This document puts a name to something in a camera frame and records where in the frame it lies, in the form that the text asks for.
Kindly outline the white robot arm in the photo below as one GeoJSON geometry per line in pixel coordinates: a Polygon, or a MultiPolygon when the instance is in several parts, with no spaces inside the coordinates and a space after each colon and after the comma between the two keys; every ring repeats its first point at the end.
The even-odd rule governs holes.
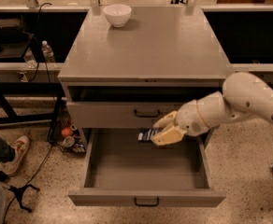
{"type": "Polygon", "coordinates": [[[245,72],[226,78],[223,91],[182,105],[154,123],[160,129],[151,141],[157,146],[198,136],[224,123],[259,117],[273,125],[273,90],[259,77],[245,72]]]}

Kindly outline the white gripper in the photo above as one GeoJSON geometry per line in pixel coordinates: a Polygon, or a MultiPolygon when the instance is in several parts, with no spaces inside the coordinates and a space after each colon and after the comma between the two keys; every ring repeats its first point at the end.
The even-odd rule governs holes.
{"type": "Polygon", "coordinates": [[[151,141],[156,146],[178,143],[185,134],[198,136],[209,131],[209,126],[201,119],[197,101],[184,104],[177,112],[172,111],[153,124],[151,141]],[[178,126],[167,126],[176,123],[178,126]]]}

